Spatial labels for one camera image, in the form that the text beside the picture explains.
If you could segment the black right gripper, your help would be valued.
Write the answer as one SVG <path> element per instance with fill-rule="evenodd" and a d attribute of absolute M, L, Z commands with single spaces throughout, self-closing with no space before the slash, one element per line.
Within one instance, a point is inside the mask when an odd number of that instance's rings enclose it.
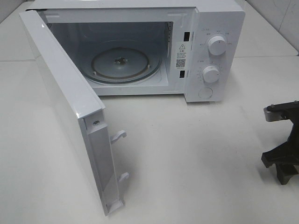
<path fill-rule="evenodd" d="M 274 149 L 262 153 L 261 160 L 266 168 L 276 165 L 277 178 L 281 185 L 286 185 L 289 180 L 298 175 L 294 166 L 299 165 L 299 102 L 270 105 L 263 109 L 268 122 L 290 120 L 292 130 L 286 142 Z"/>

